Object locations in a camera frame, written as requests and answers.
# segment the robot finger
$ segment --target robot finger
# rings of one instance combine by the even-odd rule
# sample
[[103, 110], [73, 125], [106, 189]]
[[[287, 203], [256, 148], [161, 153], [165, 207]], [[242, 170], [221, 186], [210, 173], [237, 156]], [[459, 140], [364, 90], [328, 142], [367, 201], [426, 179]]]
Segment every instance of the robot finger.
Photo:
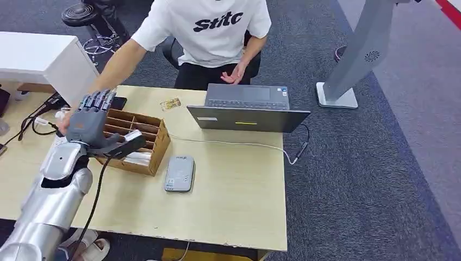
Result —
[[108, 92], [109, 90], [103, 90], [102, 92], [99, 93], [98, 97], [96, 98], [95, 105], [94, 105], [94, 107], [96, 107], [97, 110], [101, 109], [104, 98]]
[[115, 92], [111, 91], [105, 96], [104, 103], [101, 106], [101, 110], [109, 110], [110, 104], [112, 103], [112, 100], [114, 99]]
[[78, 106], [77, 110], [83, 110], [83, 108], [85, 107], [85, 104], [87, 102], [87, 100], [90, 98], [90, 95], [85, 95], [83, 96], [83, 99], [82, 101], [80, 102], [80, 105]]
[[99, 95], [99, 93], [100, 93], [99, 91], [95, 91], [93, 92], [93, 94], [90, 95], [90, 98], [86, 100], [86, 104], [85, 104], [86, 108], [91, 108], [93, 104], [95, 104], [96, 97]]

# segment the fan logo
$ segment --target fan logo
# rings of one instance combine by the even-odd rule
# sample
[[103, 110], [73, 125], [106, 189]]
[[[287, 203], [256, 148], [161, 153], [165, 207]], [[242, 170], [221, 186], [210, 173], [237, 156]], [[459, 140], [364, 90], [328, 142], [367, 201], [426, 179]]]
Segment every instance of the fan logo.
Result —
[[371, 63], [372, 61], [376, 61], [380, 56], [380, 53], [377, 51], [371, 51], [365, 55], [365, 61]]

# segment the cardboard organizer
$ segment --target cardboard organizer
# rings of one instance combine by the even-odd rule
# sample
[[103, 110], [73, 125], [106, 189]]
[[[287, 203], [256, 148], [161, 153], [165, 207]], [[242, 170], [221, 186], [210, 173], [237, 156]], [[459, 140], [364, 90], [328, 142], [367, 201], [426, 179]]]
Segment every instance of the cardboard organizer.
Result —
[[[112, 159], [109, 166], [131, 172], [155, 176], [160, 166], [161, 160], [165, 155], [166, 149], [170, 144], [170, 136], [162, 119], [145, 115], [129, 113], [121, 110], [110, 109], [104, 125], [104, 136], [110, 137], [114, 133], [126, 135], [138, 129], [146, 138], [146, 146], [138, 152], [151, 152], [149, 166], [123, 161], [123, 159]], [[104, 164], [106, 158], [96, 158], [98, 162]]]

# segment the white slipper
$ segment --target white slipper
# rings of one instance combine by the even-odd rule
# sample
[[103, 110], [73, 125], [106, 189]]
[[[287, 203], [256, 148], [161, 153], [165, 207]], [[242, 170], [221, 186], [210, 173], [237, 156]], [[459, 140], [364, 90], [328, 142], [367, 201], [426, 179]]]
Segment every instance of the white slipper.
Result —
[[[103, 248], [100, 249], [96, 243], [102, 243]], [[84, 261], [102, 261], [110, 250], [110, 243], [107, 239], [98, 239], [91, 244], [83, 253], [80, 255]]]
[[[66, 241], [62, 242], [59, 247], [61, 248], [69, 248], [72, 243], [76, 242], [80, 235], [82, 234], [83, 229], [77, 228], [75, 233]], [[87, 229], [85, 234], [83, 235], [82, 238], [82, 243], [85, 244], [86, 247], [89, 247], [93, 242], [98, 238], [98, 232]]]

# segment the yellow sticker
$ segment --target yellow sticker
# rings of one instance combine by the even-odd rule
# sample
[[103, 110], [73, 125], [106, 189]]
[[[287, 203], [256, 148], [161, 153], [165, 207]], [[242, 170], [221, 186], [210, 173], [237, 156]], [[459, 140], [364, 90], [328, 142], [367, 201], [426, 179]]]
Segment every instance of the yellow sticker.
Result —
[[236, 122], [235, 124], [245, 124], [245, 125], [257, 125], [257, 122]]
[[161, 109], [163, 111], [166, 111], [166, 110], [169, 110], [169, 109], [180, 107], [181, 106], [181, 101], [179, 100], [179, 98], [174, 98], [174, 99], [171, 99], [171, 100], [168, 100], [168, 101], [161, 102], [160, 105], [161, 105]]

